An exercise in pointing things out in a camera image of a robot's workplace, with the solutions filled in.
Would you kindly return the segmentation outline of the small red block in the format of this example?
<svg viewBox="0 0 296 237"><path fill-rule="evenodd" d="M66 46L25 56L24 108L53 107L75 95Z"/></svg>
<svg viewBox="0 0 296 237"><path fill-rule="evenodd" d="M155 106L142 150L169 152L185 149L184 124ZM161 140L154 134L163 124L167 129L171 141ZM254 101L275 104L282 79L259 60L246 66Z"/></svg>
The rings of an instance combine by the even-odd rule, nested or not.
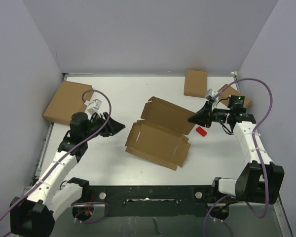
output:
<svg viewBox="0 0 296 237"><path fill-rule="evenodd" d="M207 135L207 131L204 130L202 127L198 126L196 128L196 131L202 136L202 137L205 137Z"/></svg>

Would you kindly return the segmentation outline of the brown cardboard box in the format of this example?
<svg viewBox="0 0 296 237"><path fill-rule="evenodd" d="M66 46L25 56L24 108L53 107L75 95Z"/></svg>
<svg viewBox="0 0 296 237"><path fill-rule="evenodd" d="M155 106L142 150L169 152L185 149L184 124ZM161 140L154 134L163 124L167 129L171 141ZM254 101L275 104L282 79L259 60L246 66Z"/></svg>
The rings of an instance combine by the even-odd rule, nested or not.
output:
<svg viewBox="0 0 296 237"><path fill-rule="evenodd" d="M183 167L191 146L187 136L195 126L188 119L193 115L190 110L151 97L141 119L132 125L125 151L171 170Z"/></svg>

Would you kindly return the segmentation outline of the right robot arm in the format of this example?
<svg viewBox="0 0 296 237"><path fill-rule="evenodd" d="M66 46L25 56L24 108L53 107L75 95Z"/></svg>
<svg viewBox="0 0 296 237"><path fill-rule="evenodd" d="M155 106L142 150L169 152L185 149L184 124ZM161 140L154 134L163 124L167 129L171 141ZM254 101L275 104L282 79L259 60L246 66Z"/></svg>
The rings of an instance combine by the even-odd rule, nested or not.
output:
<svg viewBox="0 0 296 237"><path fill-rule="evenodd" d="M284 169L275 165L264 149L258 132L255 130L256 120L246 112L244 96L231 95L227 109L213 108L212 101L204 106L188 122L209 128L217 122L223 127L227 124L227 132L235 135L245 158L246 166L237 179L214 179L209 190L210 198L222 201L227 195L239 201L274 204L284 178Z"/></svg>

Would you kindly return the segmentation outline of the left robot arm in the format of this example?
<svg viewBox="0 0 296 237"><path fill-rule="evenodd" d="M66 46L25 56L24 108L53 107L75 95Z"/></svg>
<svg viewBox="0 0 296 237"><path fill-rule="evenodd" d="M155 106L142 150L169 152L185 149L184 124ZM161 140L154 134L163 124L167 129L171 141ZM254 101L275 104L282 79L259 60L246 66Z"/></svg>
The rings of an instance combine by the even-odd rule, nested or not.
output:
<svg viewBox="0 0 296 237"><path fill-rule="evenodd" d="M23 237L48 237L58 217L76 202L91 199L89 182L72 178L62 190L60 185L88 149L87 142L97 136L114 136L125 125L110 118L107 112L84 112L72 115L70 129L55 156L36 184L23 196L15 197L10 207L10 231Z"/></svg>

